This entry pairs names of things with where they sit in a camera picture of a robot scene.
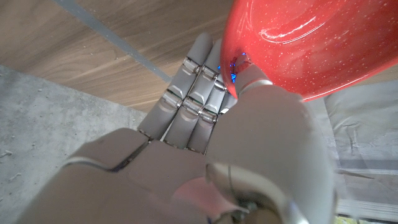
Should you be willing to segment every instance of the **gray concrete surface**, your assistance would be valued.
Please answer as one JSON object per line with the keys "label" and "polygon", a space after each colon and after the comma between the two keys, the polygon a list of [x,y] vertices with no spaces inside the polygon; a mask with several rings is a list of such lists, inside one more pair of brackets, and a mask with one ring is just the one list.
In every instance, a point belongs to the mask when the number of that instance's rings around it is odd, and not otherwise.
{"label": "gray concrete surface", "polygon": [[145,115],[0,65],[0,223],[14,223],[84,142]]}

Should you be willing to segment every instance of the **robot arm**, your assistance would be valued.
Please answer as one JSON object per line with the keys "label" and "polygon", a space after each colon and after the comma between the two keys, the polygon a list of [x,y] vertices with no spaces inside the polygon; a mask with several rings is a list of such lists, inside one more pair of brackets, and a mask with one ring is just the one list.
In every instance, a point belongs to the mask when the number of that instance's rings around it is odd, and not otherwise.
{"label": "robot arm", "polygon": [[19,223],[328,223],[331,165],[299,96],[241,57],[236,103],[220,45],[200,35],[139,132],[84,144]]}

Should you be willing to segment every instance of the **robotic hand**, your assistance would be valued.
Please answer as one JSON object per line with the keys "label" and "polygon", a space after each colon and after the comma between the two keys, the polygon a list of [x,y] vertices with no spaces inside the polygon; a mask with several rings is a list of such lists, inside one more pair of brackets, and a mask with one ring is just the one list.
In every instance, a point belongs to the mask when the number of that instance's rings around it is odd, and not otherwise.
{"label": "robotic hand", "polygon": [[220,47],[200,35],[139,132],[84,144],[19,223],[330,223],[333,172],[301,98],[242,55],[237,102]]}

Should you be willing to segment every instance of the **wooden surface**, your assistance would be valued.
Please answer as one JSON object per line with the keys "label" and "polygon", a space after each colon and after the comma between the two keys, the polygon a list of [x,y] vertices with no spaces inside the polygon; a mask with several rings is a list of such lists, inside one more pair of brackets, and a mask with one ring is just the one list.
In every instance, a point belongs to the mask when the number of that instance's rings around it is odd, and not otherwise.
{"label": "wooden surface", "polygon": [[[173,76],[195,37],[220,38],[232,0],[75,0]],[[0,1],[0,64],[149,111],[167,83],[52,0]],[[398,79],[398,66],[359,85]]]}

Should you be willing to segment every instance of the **red plastic bowl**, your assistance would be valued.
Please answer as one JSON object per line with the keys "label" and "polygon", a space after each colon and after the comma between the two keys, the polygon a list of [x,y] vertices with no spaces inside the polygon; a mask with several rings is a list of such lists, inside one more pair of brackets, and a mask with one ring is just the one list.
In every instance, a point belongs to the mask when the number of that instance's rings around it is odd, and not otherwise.
{"label": "red plastic bowl", "polygon": [[274,82],[305,100],[360,82],[398,62],[397,0],[237,0],[221,48],[221,73],[247,53]]}

